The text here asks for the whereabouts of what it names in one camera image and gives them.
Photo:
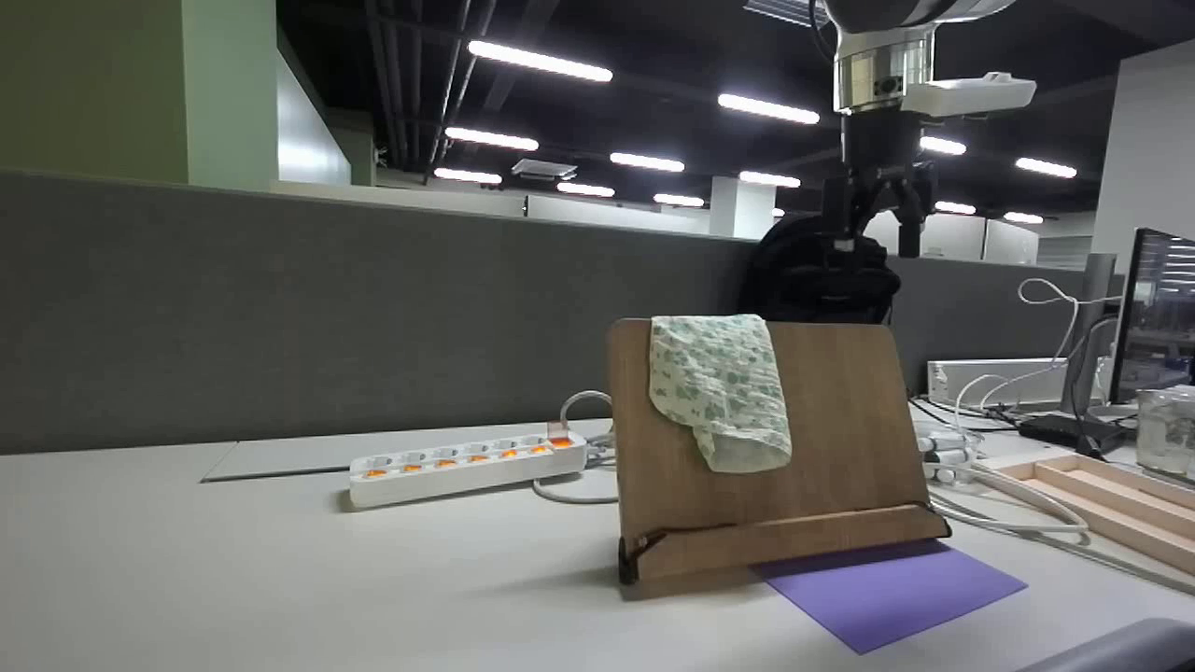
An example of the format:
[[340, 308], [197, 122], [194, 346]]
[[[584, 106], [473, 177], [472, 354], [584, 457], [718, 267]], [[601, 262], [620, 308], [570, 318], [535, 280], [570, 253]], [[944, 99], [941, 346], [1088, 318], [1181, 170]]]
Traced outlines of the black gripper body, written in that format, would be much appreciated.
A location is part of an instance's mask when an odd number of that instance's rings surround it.
[[929, 173], [920, 161], [921, 121], [895, 107], [855, 111], [842, 126], [845, 177], [850, 180], [850, 217], [875, 217], [901, 198], [910, 173]]

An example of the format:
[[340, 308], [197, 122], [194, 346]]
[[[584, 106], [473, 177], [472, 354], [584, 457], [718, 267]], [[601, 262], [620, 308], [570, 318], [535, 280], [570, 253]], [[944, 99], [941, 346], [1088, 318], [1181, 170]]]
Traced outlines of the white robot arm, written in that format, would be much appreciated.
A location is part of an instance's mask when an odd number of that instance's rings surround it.
[[825, 0], [835, 26], [833, 111], [842, 116], [845, 228], [859, 236], [875, 214], [901, 222], [901, 253], [915, 259], [932, 206], [932, 177], [920, 161], [925, 121], [1012, 111], [1037, 81], [1008, 70], [936, 79], [941, 26], [978, 22], [1012, 0]]

